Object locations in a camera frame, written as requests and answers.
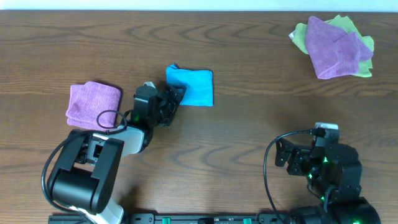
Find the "blue microfibre cloth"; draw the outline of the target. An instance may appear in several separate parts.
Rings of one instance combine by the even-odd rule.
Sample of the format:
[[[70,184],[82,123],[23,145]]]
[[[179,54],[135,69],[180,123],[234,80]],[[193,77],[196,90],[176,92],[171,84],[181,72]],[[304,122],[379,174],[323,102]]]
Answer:
[[[213,72],[211,70],[187,70],[176,64],[166,68],[166,82],[171,85],[184,86],[181,105],[213,106]]]

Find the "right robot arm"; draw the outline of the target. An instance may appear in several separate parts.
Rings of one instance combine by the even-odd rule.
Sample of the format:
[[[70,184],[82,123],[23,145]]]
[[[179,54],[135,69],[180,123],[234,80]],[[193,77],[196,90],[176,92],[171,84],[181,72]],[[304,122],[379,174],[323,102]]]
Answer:
[[[321,203],[296,208],[284,223],[380,223],[376,209],[360,195],[362,165],[357,150],[339,142],[340,132],[334,125],[309,129],[311,146],[299,146],[278,137],[275,165],[286,166],[289,175],[305,177],[307,187]]]

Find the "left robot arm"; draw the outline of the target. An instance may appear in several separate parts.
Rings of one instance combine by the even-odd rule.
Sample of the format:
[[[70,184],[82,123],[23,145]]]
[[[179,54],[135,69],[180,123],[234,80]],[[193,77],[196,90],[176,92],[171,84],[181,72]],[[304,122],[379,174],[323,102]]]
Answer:
[[[119,126],[71,131],[49,157],[56,158],[54,167],[46,162],[42,171],[44,197],[62,211],[49,216],[49,223],[130,223],[130,215],[111,197],[120,161],[142,152],[155,127],[170,126],[186,90],[171,84],[158,90],[146,82]]]

